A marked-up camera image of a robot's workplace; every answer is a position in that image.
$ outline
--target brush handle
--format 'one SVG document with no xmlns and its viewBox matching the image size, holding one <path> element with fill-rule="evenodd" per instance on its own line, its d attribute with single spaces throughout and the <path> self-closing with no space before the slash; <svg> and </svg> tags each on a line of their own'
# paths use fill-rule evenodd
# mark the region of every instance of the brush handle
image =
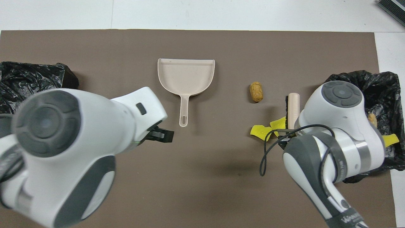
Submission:
<svg viewBox="0 0 405 228">
<path fill-rule="evenodd" d="M 292 92 L 288 95 L 288 129 L 294 129 L 295 121 L 300 115 L 300 95 L 296 92 Z"/>
<path fill-rule="evenodd" d="M 179 124 L 181 127 L 187 126 L 188 123 L 188 99 L 190 96 L 181 95 L 180 96 L 180 120 Z"/>
</svg>

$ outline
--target black cable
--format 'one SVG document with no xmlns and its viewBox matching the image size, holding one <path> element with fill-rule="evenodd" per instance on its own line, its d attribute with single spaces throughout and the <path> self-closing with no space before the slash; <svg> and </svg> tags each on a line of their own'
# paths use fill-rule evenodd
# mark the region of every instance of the black cable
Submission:
<svg viewBox="0 0 405 228">
<path fill-rule="evenodd" d="M 270 150 L 271 150 L 275 145 L 277 145 L 281 140 L 283 140 L 283 139 L 285 139 L 285 138 L 287 138 L 287 137 L 289 137 L 289 136 L 295 134 L 296 132 L 301 131 L 301 130 L 306 129 L 306 128 L 310 128 L 310 127 L 322 127 L 322 128 L 325 128 L 325 129 L 327 129 L 328 131 L 330 131 L 330 134 L 331 134 L 333 137 L 335 137 L 335 133 L 333 132 L 333 130 L 332 130 L 330 127 L 328 127 L 328 126 L 326 126 L 326 125 L 322 125 L 322 124 L 311 124 L 311 125 L 303 126 L 303 127 L 300 127 L 300 128 L 297 128 L 297 129 L 294 129 L 294 130 L 288 132 L 287 134 L 285 134 L 284 136 L 282 136 L 282 137 L 280 137 L 278 140 L 276 140 L 268 149 L 266 149 L 266 140 L 267 140 L 267 137 L 268 137 L 271 133 L 273 133 L 273 132 L 275 132 L 275 131 L 280 131 L 280 130 L 285 131 L 285 130 L 284 130 L 284 129 L 275 129 L 275 130 L 270 131 L 270 132 L 266 135 L 266 137 L 264 138 L 264 155 L 263 155 L 262 161 L 260 162 L 260 167 L 259 167 L 260 175 L 261 175 L 261 176 L 264 176 L 264 175 L 266 174 L 266 168 L 267 168 L 267 154 L 270 152 Z"/>
<path fill-rule="evenodd" d="M 328 149 L 324 153 L 324 156 L 322 157 L 321 164 L 319 165 L 319 181 L 320 181 L 320 183 L 321 183 L 327 197 L 330 196 L 330 193 L 329 193 L 329 191 L 326 191 L 328 188 L 326 187 L 325 182 L 323 181 L 323 179 L 324 179 L 325 162 L 326 162 L 326 159 L 328 158 L 328 155 L 330 154 L 330 152 L 331 152 L 330 148 L 328 147 Z"/>
<path fill-rule="evenodd" d="M 19 158 L 13 165 L 13 168 L 11 168 L 1 179 L 0 183 L 6 182 L 10 180 L 13 176 L 15 176 L 18 172 L 21 171 L 21 169 L 24 167 L 24 160 L 23 158 Z"/>
</svg>

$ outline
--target brown paper surface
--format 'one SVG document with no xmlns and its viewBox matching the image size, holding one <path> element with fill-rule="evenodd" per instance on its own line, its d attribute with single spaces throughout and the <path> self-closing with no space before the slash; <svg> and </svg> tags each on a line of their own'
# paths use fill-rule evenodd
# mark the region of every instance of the brown paper surface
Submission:
<svg viewBox="0 0 405 228">
<path fill-rule="evenodd" d="M 190 98 L 185 128 L 180 97 L 159 83 L 158 58 L 216 61 L 212 84 Z M 379 72 L 374 34 L 351 32 L 2 31 L 0 61 L 64 63 L 79 89 L 109 99 L 148 86 L 168 113 L 160 127 L 175 131 L 173 143 L 119 154 L 110 194 L 77 228 L 327 227 L 288 175 L 279 147 L 259 176 L 263 141 L 250 129 L 285 116 L 290 92 L 301 95 L 303 108 L 330 74 Z M 249 93 L 254 81 L 262 84 L 259 103 Z M 395 226 L 389 173 L 337 187 L 370 227 Z M 41 227 L 11 210 L 0 216 L 2 228 Z"/>
</svg>

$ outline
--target gray button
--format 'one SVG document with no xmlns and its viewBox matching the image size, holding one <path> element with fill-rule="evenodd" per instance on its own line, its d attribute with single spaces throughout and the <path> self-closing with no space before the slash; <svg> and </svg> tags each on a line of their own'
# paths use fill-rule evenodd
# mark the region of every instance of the gray button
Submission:
<svg viewBox="0 0 405 228">
<path fill-rule="evenodd" d="M 343 106 L 356 106 L 360 103 L 360 99 L 357 97 L 350 97 L 348 99 L 342 99 Z"/>
<path fill-rule="evenodd" d="M 333 87 L 333 94 L 338 98 L 349 98 L 353 95 L 352 90 L 345 85 L 338 85 Z"/>
<path fill-rule="evenodd" d="M 33 111 L 29 118 L 30 131 L 38 138 L 49 138 L 59 128 L 60 116 L 58 112 L 49 107 L 41 107 Z"/>
<path fill-rule="evenodd" d="M 79 134 L 79 102 L 62 90 L 40 93 L 23 103 L 14 120 L 13 130 L 28 153 L 52 157 L 70 147 Z"/>
<path fill-rule="evenodd" d="M 145 114 L 146 114 L 146 109 L 145 109 L 145 107 L 143 106 L 142 103 L 137 103 L 137 104 L 136 104 L 136 107 L 137 107 L 138 110 L 141 112 L 141 115 L 145 115 Z"/>
<path fill-rule="evenodd" d="M 346 209 L 350 208 L 349 203 L 346 200 L 341 200 L 340 203 L 342 204 L 342 206 Z"/>
<path fill-rule="evenodd" d="M 348 84 L 347 86 L 350 87 L 353 90 L 354 94 L 356 94 L 358 96 L 362 95 L 361 90 L 357 86 L 355 86 L 353 84 Z"/>
<path fill-rule="evenodd" d="M 323 90 L 323 94 L 325 95 L 327 100 L 329 100 L 329 101 L 331 101 L 333 103 L 336 103 L 339 100 L 339 98 L 333 94 L 331 89 Z"/>
<path fill-rule="evenodd" d="M 331 81 L 331 82 L 325 83 L 324 86 L 325 86 L 325 87 L 332 88 L 332 87 L 334 87 L 334 86 L 342 85 L 342 84 L 343 84 L 342 81 Z"/>
</svg>

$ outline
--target dustpan handle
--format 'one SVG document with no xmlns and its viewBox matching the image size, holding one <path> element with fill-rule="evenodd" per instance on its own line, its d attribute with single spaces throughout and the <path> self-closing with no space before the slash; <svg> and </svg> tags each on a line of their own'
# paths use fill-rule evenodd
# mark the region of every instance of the dustpan handle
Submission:
<svg viewBox="0 0 405 228">
<path fill-rule="evenodd" d="M 187 126 L 188 123 L 188 99 L 189 96 L 180 96 L 180 121 L 181 127 Z"/>
</svg>

